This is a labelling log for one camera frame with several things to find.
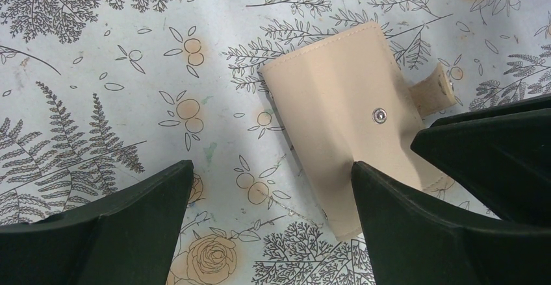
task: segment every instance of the stitching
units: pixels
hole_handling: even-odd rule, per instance
[[[430,185],[426,186],[426,187],[423,188],[422,190],[424,191],[424,190],[427,190],[428,188],[431,188],[431,187],[434,186],[436,183],[442,181],[442,179],[445,179],[445,178],[447,177],[446,174],[444,174],[444,173],[442,173],[442,172],[441,172],[441,174],[442,174],[442,176],[441,176],[440,178],[438,178],[438,180],[436,180],[434,183],[431,183]]]
[[[291,59],[296,58],[297,56],[302,56],[302,55],[307,54],[307,53],[309,53],[309,52],[311,52],[311,51],[314,51],[314,50],[316,50],[316,49],[318,49],[318,48],[325,47],[326,45],[329,45],[330,43],[337,42],[337,41],[339,41],[339,40],[341,40],[341,39],[343,39],[343,38],[345,38],[345,37],[349,37],[350,35],[356,34],[356,33],[361,32],[361,31],[365,31],[365,30],[367,30],[367,29],[376,29],[376,27],[375,27],[374,25],[371,25],[371,24],[369,24],[369,23],[366,23],[366,26],[363,27],[362,29],[357,29],[357,30],[352,31],[352,32],[348,33],[347,35],[341,36],[341,37],[339,37],[339,38],[337,38],[337,39],[333,39],[333,40],[332,40],[331,38],[329,38],[329,39],[327,39],[327,40],[329,40],[328,42],[323,43],[323,44],[321,44],[321,45],[319,45],[319,46],[316,46],[316,47],[314,47],[314,48],[305,50],[305,51],[303,51],[303,52],[297,53],[297,54],[294,55],[294,56],[288,57],[288,58],[285,59],[285,60],[282,60],[282,61],[280,61],[280,62],[278,62],[278,63],[275,63],[273,66],[271,66],[271,67],[269,67],[269,68],[266,68],[264,72],[265,72],[265,73],[268,73],[270,70],[276,68],[277,66],[279,66],[279,65],[281,65],[281,64],[284,64],[285,62],[287,62],[287,61],[289,61],[289,60],[291,60]]]

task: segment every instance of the patterned surface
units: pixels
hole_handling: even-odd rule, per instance
[[[376,21],[406,79],[438,61],[453,79],[460,104],[430,124],[551,93],[548,2],[0,0],[0,225],[191,158],[168,284],[374,284],[363,239],[324,225],[257,70]],[[494,216],[456,183],[431,194]]]

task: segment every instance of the leaf illustration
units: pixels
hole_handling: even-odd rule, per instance
[[[492,9],[492,16],[500,13],[506,5],[508,5],[507,0],[496,0],[494,8]]]
[[[194,25],[193,27],[191,27],[189,30],[188,30],[188,36],[192,36],[193,34],[195,34],[195,31],[197,30],[197,27]]]
[[[454,66],[456,66],[459,63],[459,61],[461,61],[461,56],[462,55],[459,55],[458,58],[455,60]]]
[[[183,53],[184,51],[180,48],[170,49],[169,51],[162,54],[163,56],[175,56]]]
[[[279,190],[276,190],[276,191],[273,191],[272,194],[274,194],[276,197],[280,198],[280,199],[290,199],[291,196],[283,193],[282,191],[279,191]]]
[[[461,21],[457,21],[457,22],[455,23],[455,25],[456,25],[457,27],[459,27],[459,30],[460,30],[461,32],[470,32],[469,27],[467,27],[467,25],[464,24],[464,23],[461,22]]]
[[[180,99],[182,99],[182,97],[186,94],[186,90],[184,90],[183,92],[179,93],[177,96],[176,96],[176,102],[180,101]]]
[[[258,230],[260,228],[261,224],[262,224],[262,221],[260,219],[255,221],[255,225],[253,226],[253,230]]]
[[[132,64],[132,66],[138,71],[140,72],[141,74],[145,74],[146,72],[144,71],[144,69],[142,69],[142,67],[140,66],[140,64],[138,64],[137,61],[132,61],[130,60],[130,63]]]
[[[120,51],[122,51],[122,53],[125,55],[125,56],[128,56],[128,54],[126,53],[126,50],[124,50],[124,48],[121,46],[121,45],[117,45],[120,49]]]
[[[243,167],[243,169],[245,169],[246,171],[251,171],[251,169],[249,168],[249,164],[241,155],[239,155],[239,162],[241,163],[241,167]]]
[[[262,130],[260,130],[260,134],[259,134],[259,137],[258,139],[262,138],[262,136],[264,136],[264,133],[266,132],[266,129],[265,128],[262,128]]]
[[[180,32],[178,32],[178,30],[176,30],[176,29],[173,28],[173,27],[168,27],[168,29],[169,29],[170,32],[172,33],[172,37],[174,37],[175,40],[177,40],[177,41],[180,42],[180,43],[183,43],[183,42],[184,42],[184,38],[182,37],[182,35],[180,34]]]
[[[538,34],[542,33],[543,31],[548,31],[548,30],[549,30],[549,25],[544,25],[544,26],[540,27],[539,30],[536,31],[534,36],[537,36]]]
[[[197,71],[190,65],[186,65],[186,69],[188,69],[189,74],[199,78],[199,74],[197,74]]]
[[[174,104],[174,99],[172,99],[172,96],[168,93],[168,92],[164,92],[162,90],[159,90],[159,93],[160,95],[162,96],[162,98],[169,104],[169,105],[173,105]]]
[[[213,231],[216,235],[218,236],[221,236],[223,238],[226,238],[227,237],[227,233],[226,231],[222,230],[222,229],[217,229],[217,228],[210,228],[211,231]]]
[[[124,89],[124,86],[116,84],[114,82],[106,82],[103,87],[107,90],[110,90],[112,92],[118,92],[120,90]]]
[[[191,149],[191,138],[188,132],[186,132],[186,134],[184,135],[184,138],[186,142],[186,150],[189,152],[189,150]]]
[[[260,241],[261,238],[255,232],[250,230],[245,230],[239,234],[239,240],[242,242],[256,242],[256,241]]]
[[[169,120],[166,120],[166,121],[161,121],[159,123],[159,125],[163,126],[163,127],[174,127],[174,126],[178,126],[179,124],[180,124],[180,121],[174,121],[172,119],[169,119]]]
[[[490,49],[493,53],[495,53],[496,55],[499,54],[499,51],[498,49],[496,48],[496,46],[494,46],[494,44],[492,44],[489,40],[485,40],[486,41],[486,47],[488,47],[488,49]]]
[[[445,66],[448,66],[448,67],[451,66],[451,65],[448,63],[448,61],[445,61],[445,60],[442,59],[442,58],[438,58],[438,61],[440,61],[440,63],[441,63],[441,64],[444,64]]]
[[[279,166],[272,167],[272,168],[268,168],[268,169],[264,170],[264,171],[259,175],[259,178],[266,178],[266,177],[271,176],[273,173],[276,172],[276,170],[278,169],[278,167],[279,167]]]

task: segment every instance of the table surface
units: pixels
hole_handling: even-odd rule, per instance
[[[0,225],[192,159],[168,284],[375,284],[362,237],[331,235],[257,70],[376,21],[408,82],[437,62],[453,80],[459,104],[429,125],[551,92],[549,2],[0,0]],[[431,194],[494,216],[457,183]]]

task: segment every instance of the wallet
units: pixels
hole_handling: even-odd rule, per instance
[[[423,109],[412,99],[420,90],[406,85],[377,23],[281,56],[261,73],[337,240],[362,232],[350,182],[354,162],[418,190],[449,178],[410,150],[424,128]],[[436,81],[449,99],[443,77],[437,66],[426,83]]]

